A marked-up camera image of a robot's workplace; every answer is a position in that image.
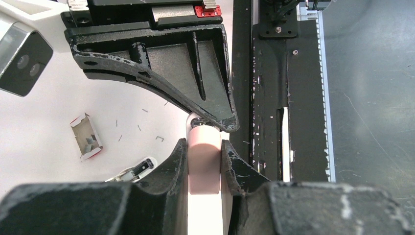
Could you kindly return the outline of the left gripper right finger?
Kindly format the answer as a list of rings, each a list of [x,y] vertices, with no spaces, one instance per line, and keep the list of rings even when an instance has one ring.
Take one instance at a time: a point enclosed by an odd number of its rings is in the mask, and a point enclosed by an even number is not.
[[[380,188],[271,181],[225,140],[221,147],[226,235],[412,235],[400,205]]]

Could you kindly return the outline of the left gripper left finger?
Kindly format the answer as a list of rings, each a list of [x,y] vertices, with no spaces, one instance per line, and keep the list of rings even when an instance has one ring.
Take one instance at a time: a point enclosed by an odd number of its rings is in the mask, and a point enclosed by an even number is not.
[[[0,203],[3,235],[187,234],[187,142],[136,183],[23,184]]]

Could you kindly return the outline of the white stapler base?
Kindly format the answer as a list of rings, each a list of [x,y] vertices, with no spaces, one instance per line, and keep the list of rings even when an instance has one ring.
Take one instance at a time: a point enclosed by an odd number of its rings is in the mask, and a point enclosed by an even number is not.
[[[146,157],[136,165],[126,168],[116,176],[105,182],[132,182],[136,183],[151,173],[157,166],[158,161],[154,157]]]

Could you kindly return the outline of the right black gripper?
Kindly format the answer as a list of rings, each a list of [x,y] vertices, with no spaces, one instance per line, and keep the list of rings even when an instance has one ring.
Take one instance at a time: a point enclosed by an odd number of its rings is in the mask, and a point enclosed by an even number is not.
[[[239,129],[227,34],[214,0],[69,0],[67,5],[61,13],[65,38],[88,79],[139,86],[222,131]],[[107,27],[135,23],[150,28]]]

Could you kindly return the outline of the pink stapler top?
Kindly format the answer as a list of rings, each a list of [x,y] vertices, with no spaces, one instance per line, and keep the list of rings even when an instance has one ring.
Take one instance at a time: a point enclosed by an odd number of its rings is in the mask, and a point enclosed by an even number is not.
[[[221,235],[221,133],[201,116],[186,120],[188,153],[188,234]]]

